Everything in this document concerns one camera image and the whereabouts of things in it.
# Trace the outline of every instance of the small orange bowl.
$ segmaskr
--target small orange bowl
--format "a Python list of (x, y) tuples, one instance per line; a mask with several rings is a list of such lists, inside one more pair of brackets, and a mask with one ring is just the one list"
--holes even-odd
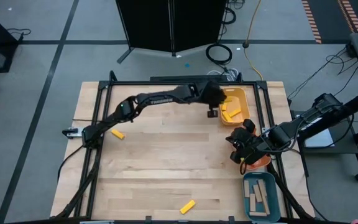
[(247, 170), (256, 170), (259, 167), (267, 166), (272, 161), (270, 156), (263, 156), (258, 161), (254, 162), (252, 165), (247, 165)]

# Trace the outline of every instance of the yellow block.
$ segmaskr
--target yellow block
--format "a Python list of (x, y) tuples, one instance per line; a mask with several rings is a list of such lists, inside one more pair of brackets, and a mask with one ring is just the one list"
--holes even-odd
[(241, 109), (236, 109), (234, 110), (232, 113), (229, 114), (229, 116), (232, 118), (234, 117), (235, 115), (239, 114), (241, 112)]
[(180, 213), (184, 215), (187, 211), (189, 211), (193, 206), (196, 204), (194, 200), (191, 200), (189, 203), (187, 203), (183, 208), (180, 209)]
[(113, 129), (111, 130), (111, 133), (121, 140), (125, 138), (125, 135), (119, 132), (118, 130)]
[(228, 96), (226, 97), (226, 99), (224, 100), (225, 103), (231, 102), (232, 101), (232, 96)]
[(231, 117), (229, 116), (229, 114), (227, 113), (227, 111), (223, 111), (222, 115), (224, 116), (224, 119), (226, 119), (226, 121), (228, 122), (233, 122), (233, 120), (231, 119)]

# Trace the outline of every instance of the wooden table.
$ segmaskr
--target wooden table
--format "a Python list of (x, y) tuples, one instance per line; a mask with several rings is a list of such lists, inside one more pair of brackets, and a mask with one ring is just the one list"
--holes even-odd
[[(97, 87), (98, 82), (82, 84), (75, 119), (92, 118)], [(259, 133), (253, 88), (239, 87), (246, 91), (250, 118)], [(130, 95), (172, 88), (174, 86), (114, 86), (110, 113)], [(268, 82), (268, 92), (275, 122), (290, 121), (283, 83)], [(267, 121), (264, 100), (261, 101)], [(224, 140), (234, 127), (224, 126), (220, 118), (207, 118), (207, 110), (208, 106), (201, 104), (149, 106), (133, 123), (114, 127), (126, 135), (125, 140), (106, 132), (92, 219), (144, 220), (146, 215), (151, 215), (153, 220), (227, 220), (228, 216), (247, 220), (242, 198), (242, 176), (239, 166), (229, 158), (233, 148)], [(76, 127), (89, 124), (73, 122)], [(81, 143), (80, 138), (69, 140), (66, 156)], [(78, 189), (84, 156), (83, 149), (63, 167), (51, 215), (61, 212)], [(299, 154), (283, 153), (282, 160), (289, 190), (314, 216)], [(278, 187), (277, 192), (281, 214), (285, 217)], [(196, 206), (182, 215), (179, 209), (191, 199), (196, 201)], [(85, 214), (87, 201), (88, 192), (84, 195), (81, 214)]]

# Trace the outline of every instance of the wooden block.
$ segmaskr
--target wooden block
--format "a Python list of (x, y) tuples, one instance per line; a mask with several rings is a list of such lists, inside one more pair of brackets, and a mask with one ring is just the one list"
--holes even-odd
[(259, 185), (260, 194), (262, 194), (262, 197), (267, 197), (267, 192), (266, 192), (266, 187), (265, 187), (264, 180), (259, 179), (258, 180), (258, 185)]
[(226, 121), (228, 122), (233, 122), (233, 120), (231, 119), (231, 117), (229, 116), (229, 114), (227, 113), (227, 111), (223, 111), (222, 115), (224, 116), (224, 118), (226, 119)]
[(267, 192), (266, 192), (266, 187), (265, 187), (264, 180), (259, 179), (258, 180), (258, 185), (259, 185), (260, 194), (262, 195), (262, 202), (263, 202), (264, 207), (265, 207), (265, 212), (266, 212), (267, 215), (270, 215), (269, 205), (267, 203)]
[(196, 202), (194, 200), (191, 200), (189, 203), (187, 203), (185, 206), (183, 206), (183, 208), (180, 209), (180, 213), (182, 213), (183, 215), (189, 211), (191, 208), (193, 208), (193, 206), (196, 204)]
[(232, 118), (234, 117), (235, 115), (239, 114), (241, 112), (241, 109), (236, 109), (234, 110), (233, 112), (229, 113), (229, 116)]
[(249, 197), (249, 183), (248, 183), (248, 180), (244, 181), (244, 197)]
[(269, 205), (267, 203), (267, 197), (262, 196), (262, 202), (264, 204), (266, 214), (270, 215)]
[(254, 193), (255, 193), (256, 201), (257, 202), (262, 202), (262, 196), (260, 194), (259, 186), (254, 185), (253, 187), (254, 187)]
[(249, 196), (249, 211), (256, 211), (256, 202), (255, 202), (255, 194), (250, 194)]
[(228, 97), (224, 100), (224, 102), (225, 102), (225, 103), (229, 103), (229, 102), (232, 101), (232, 99), (233, 99), (232, 96), (228, 96)]
[(265, 212), (249, 212), (250, 216), (260, 216), (260, 217), (266, 217), (267, 214)]
[(123, 140), (125, 138), (125, 135), (119, 132), (118, 130), (111, 130), (111, 134), (115, 135), (117, 138)]

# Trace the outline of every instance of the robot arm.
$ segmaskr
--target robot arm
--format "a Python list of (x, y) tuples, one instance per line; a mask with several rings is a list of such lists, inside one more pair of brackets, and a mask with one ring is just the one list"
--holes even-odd
[(130, 96), (118, 104), (115, 112), (96, 125), (90, 125), (82, 131), (84, 147), (91, 147), (97, 143), (100, 135), (112, 128), (114, 125), (125, 122), (133, 122), (146, 106), (159, 105), (163, 103), (204, 103), (208, 104), (210, 110), (217, 108), (226, 99), (219, 85), (212, 82), (203, 82), (178, 86), (170, 91), (157, 93), (140, 93)]
[(302, 129), (310, 125), (317, 118), (335, 115), (345, 110), (332, 94), (323, 94), (314, 100), (312, 108), (290, 122), (275, 125), (260, 136), (254, 135), (255, 125), (251, 120), (245, 120), (245, 128), (236, 128), (226, 138), (235, 148), (230, 158), (235, 163), (245, 160), (246, 164), (253, 164), (267, 153), (280, 153), (290, 150), (295, 144), (296, 137)]

